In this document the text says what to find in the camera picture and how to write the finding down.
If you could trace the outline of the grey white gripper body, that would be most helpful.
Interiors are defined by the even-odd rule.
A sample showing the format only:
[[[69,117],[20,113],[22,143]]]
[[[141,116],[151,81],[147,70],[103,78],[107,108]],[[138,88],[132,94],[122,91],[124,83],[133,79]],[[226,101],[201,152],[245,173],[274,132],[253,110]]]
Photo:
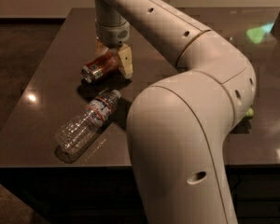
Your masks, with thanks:
[[[106,26],[95,22],[98,39],[108,48],[121,47],[130,38],[130,24],[126,21],[120,26]]]

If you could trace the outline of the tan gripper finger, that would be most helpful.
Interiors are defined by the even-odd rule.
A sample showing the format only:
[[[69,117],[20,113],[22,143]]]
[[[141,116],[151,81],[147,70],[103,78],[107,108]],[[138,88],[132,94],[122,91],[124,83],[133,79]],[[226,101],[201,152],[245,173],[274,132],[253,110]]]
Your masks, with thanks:
[[[104,54],[106,54],[108,52],[108,47],[106,47],[102,41],[97,38],[96,39],[96,51],[95,54],[97,56],[103,56]]]
[[[131,78],[133,76],[133,57],[131,48],[124,44],[118,50],[118,56],[120,60],[120,72],[123,74],[125,79]]]

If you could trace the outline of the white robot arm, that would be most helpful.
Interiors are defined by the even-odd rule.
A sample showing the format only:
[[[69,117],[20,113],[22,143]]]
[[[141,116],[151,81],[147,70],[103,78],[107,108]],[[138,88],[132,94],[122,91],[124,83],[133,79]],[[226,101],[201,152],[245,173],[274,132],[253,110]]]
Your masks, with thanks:
[[[223,143],[256,94],[256,74],[221,35],[162,0],[95,0],[97,34],[131,24],[177,71],[134,99],[126,135],[148,224],[238,224]]]

